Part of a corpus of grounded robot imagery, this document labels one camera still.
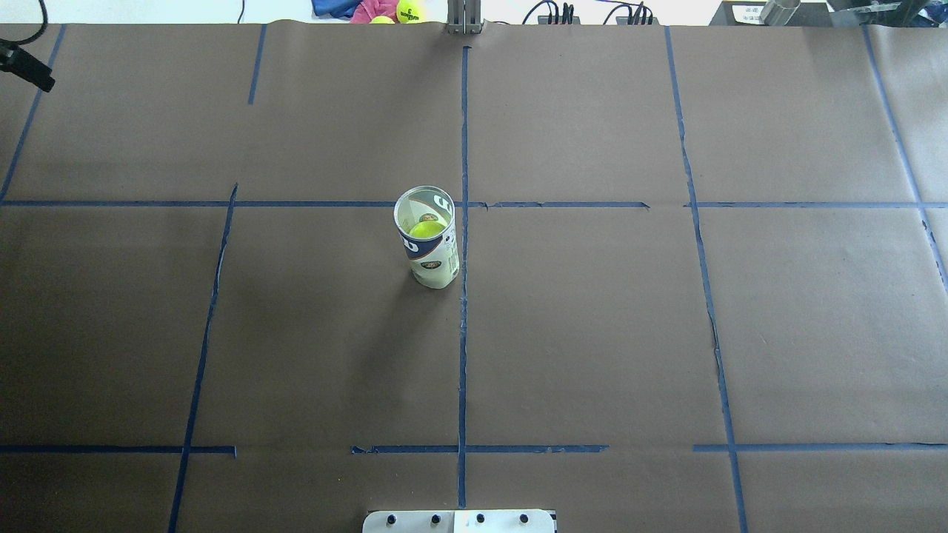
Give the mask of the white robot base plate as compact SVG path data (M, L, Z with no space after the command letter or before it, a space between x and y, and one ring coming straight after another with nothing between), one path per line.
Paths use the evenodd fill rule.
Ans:
M362 532L556 532L545 509L457 509L370 512Z

